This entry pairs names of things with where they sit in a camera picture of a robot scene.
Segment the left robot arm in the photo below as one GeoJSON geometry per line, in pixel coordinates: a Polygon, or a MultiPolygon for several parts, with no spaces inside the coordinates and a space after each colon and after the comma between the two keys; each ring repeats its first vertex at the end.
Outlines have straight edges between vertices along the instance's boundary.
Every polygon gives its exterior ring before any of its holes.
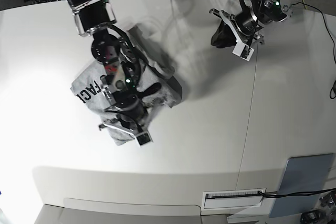
{"type": "Polygon", "coordinates": [[[222,19],[211,38],[216,48],[237,46],[239,42],[252,46],[257,33],[272,22],[282,22],[292,14],[290,0],[239,0],[241,12],[234,15],[211,9],[222,19]]]}

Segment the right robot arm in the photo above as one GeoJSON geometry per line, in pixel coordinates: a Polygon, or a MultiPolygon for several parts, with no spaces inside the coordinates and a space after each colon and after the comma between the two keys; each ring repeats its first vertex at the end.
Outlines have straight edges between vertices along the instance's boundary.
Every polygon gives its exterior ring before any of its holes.
{"type": "Polygon", "coordinates": [[[134,138],[149,137],[148,126],[154,114],[143,99],[161,90],[159,82],[144,91],[138,86],[145,57],[133,46],[128,35],[118,28],[110,0],[67,0],[80,36],[92,36],[91,53],[103,65],[102,91],[109,106],[104,109],[116,117],[101,124],[134,138]]]}

